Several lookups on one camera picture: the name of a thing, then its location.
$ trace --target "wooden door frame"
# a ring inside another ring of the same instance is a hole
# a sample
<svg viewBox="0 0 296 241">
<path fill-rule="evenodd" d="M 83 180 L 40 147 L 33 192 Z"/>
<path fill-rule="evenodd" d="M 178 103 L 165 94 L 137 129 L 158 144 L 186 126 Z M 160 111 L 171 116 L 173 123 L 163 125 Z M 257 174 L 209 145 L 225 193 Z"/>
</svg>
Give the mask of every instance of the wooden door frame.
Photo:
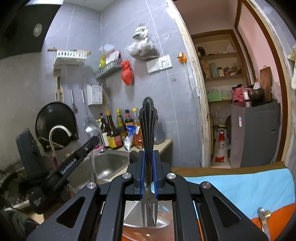
<svg viewBox="0 0 296 241">
<path fill-rule="evenodd" d="M 239 41 L 238 41 L 237 36 L 235 35 L 233 29 L 224 29 L 224 30 L 216 30 L 216 31 L 204 32 L 204 33 L 199 33 L 199 34 L 193 34 L 193 35 L 191 35 L 191 38 L 197 39 L 197 38 L 202 38 L 202 37 L 208 37 L 208 36 L 214 36 L 214 35 L 224 35 L 224 34 L 230 34 L 230 36 L 235 44 L 235 47 L 237 48 L 237 52 L 239 54 L 240 61 L 242 62 L 242 65 L 243 65 L 242 67 L 244 69 L 244 76 L 246 78 L 247 85 L 251 85 L 252 82 L 251 82 L 251 78 L 249 75 L 247 62 L 244 58 L 242 48 L 239 44 Z M 253 66 L 252 60 L 249 59 L 249 63 L 251 66 Z"/>
<path fill-rule="evenodd" d="M 201 66 L 198 60 L 198 56 L 190 37 L 190 33 L 181 17 L 177 7 L 173 0 L 165 0 L 168 4 L 168 8 L 172 16 L 174 17 L 178 29 L 182 35 L 184 45 L 188 54 L 188 62 L 192 71 L 193 81 L 196 88 L 197 96 L 199 99 L 199 108 L 201 115 L 201 163 L 202 167 L 209 167 L 211 161 L 211 138 L 210 138 L 210 112 L 207 104 L 207 93 L 205 89 L 204 78 L 201 70 Z"/>
<path fill-rule="evenodd" d="M 235 19 L 234 27 L 241 38 L 241 41 L 246 49 L 248 59 L 249 56 L 247 47 L 245 46 L 244 40 L 238 30 L 239 19 L 241 16 L 242 4 L 244 4 L 247 9 L 250 11 L 252 16 L 255 18 L 256 22 L 260 26 L 268 45 L 271 49 L 272 55 L 274 57 L 274 61 L 276 64 L 277 72 L 279 75 L 279 81 L 281 85 L 281 97 L 282 97 L 282 123 L 281 123 L 281 137 L 279 142 L 278 153 L 276 156 L 276 161 L 285 161 L 287 164 L 288 160 L 288 149 L 291 143 L 291 128 L 294 127 L 294 123 L 292 123 L 292 105 L 291 105 L 291 87 L 290 87 L 290 77 L 285 66 L 284 53 L 281 49 L 281 44 L 279 43 L 276 34 L 273 29 L 270 27 L 269 23 L 260 13 L 257 6 L 252 1 L 247 0 L 238 0 L 237 3 L 237 14 Z"/>
</svg>

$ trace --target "gray refrigerator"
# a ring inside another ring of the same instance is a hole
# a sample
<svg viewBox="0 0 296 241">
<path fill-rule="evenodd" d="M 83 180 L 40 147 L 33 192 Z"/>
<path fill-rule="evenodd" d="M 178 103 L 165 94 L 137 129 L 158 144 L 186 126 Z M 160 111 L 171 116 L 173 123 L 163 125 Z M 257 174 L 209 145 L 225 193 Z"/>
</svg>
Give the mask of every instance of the gray refrigerator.
<svg viewBox="0 0 296 241">
<path fill-rule="evenodd" d="M 270 164 L 276 152 L 280 127 L 277 101 L 231 104 L 232 168 Z"/>
</svg>

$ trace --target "kitchen sink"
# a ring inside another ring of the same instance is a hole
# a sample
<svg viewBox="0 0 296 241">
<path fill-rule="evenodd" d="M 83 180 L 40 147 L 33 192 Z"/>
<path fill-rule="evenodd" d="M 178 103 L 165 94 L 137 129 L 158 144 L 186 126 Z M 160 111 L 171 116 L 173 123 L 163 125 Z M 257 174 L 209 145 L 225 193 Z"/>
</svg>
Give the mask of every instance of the kitchen sink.
<svg viewBox="0 0 296 241">
<path fill-rule="evenodd" d="M 110 178 L 116 175 L 129 164 L 129 153 L 117 150 L 103 150 L 95 153 L 95 166 L 98 175 L 98 183 L 109 182 Z M 90 179 L 91 159 L 86 157 L 84 161 L 68 177 L 74 191 L 83 188 Z"/>
</svg>

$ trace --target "sauce bottle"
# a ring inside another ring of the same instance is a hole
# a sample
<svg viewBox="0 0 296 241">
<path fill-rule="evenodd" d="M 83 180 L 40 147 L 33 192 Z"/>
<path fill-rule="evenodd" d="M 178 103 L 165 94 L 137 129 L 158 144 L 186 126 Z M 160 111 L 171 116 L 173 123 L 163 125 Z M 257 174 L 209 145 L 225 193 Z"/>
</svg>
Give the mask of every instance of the sauce bottle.
<svg viewBox="0 0 296 241">
<path fill-rule="evenodd" d="M 144 143 L 143 143 L 143 136 L 142 136 L 142 130 L 141 130 L 141 125 L 138 119 L 138 114 L 137 114 L 137 108 L 133 108 L 133 124 L 136 127 L 136 133 L 133 137 L 133 144 L 135 147 L 138 149 L 143 149 Z"/>
<path fill-rule="evenodd" d="M 130 125 L 130 126 L 133 126 L 133 119 L 131 118 L 130 114 L 129 114 L 129 110 L 125 110 L 125 113 L 126 113 L 126 120 L 124 121 L 125 122 L 125 125 Z"/>
<path fill-rule="evenodd" d="M 109 130 L 109 126 L 107 125 L 106 120 L 103 117 L 103 113 L 100 113 L 100 115 L 102 116 L 102 118 L 101 118 L 101 126 L 100 126 L 101 130 L 102 130 L 101 140 L 102 140 L 102 143 L 103 143 L 105 148 L 110 148 L 108 138 L 107 138 L 107 132 Z"/>
<path fill-rule="evenodd" d="M 117 123 L 118 123 L 118 129 L 120 132 L 120 137 L 121 137 L 122 143 L 124 143 L 124 139 L 127 137 L 127 132 L 125 131 L 126 126 L 123 124 L 120 109 L 116 109 L 116 112 L 117 112 Z"/>
<path fill-rule="evenodd" d="M 122 147 L 120 132 L 113 123 L 111 111 L 107 110 L 106 115 L 109 125 L 109 130 L 107 132 L 107 139 L 109 141 L 109 145 L 112 149 L 118 149 Z"/>
</svg>

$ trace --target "electrical outlet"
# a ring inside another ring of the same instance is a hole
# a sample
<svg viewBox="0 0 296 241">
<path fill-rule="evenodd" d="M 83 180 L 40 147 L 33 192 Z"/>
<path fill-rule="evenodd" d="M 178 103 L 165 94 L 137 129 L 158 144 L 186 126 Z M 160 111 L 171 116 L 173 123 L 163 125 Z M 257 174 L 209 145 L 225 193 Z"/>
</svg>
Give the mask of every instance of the electrical outlet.
<svg viewBox="0 0 296 241">
<path fill-rule="evenodd" d="M 170 56 L 166 55 L 158 58 L 159 69 L 166 69 L 172 67 L 172 63 L 170 61 Z"/>
</svg>

